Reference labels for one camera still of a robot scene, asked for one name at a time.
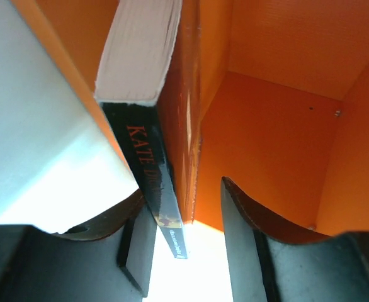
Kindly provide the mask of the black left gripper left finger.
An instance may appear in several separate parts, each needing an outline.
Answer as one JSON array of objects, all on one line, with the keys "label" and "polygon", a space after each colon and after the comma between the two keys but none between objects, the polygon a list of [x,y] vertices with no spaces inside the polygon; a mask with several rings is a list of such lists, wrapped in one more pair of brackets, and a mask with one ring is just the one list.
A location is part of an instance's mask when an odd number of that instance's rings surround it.
[{"label": "black left gripper left finger", "polygon": [[155,237],[140,191],[60,235],[0,225],[0,301],[142,301]]}]

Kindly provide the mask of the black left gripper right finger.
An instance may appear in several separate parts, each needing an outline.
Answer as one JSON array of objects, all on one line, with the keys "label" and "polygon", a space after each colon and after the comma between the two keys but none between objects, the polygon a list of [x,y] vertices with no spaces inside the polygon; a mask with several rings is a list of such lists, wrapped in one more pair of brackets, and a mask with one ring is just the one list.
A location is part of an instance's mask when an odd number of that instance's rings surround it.
[{"label": "black left gripper right finger", "polygon": [[327,236],[220,185],[234,301],[369,301],[369,231]]}]

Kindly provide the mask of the dark brown sunset book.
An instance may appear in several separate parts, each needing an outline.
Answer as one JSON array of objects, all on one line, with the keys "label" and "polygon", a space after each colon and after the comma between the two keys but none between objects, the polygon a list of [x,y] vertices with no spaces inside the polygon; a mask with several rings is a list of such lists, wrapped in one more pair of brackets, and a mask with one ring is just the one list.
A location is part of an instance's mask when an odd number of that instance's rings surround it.
[{"label": "dark brown sunset book", "polygon": [[173,256],[186,259],[183,221],[162,129],[179,81],[169,72],[181,1],[120,1],[99,62],[97,100]]}]

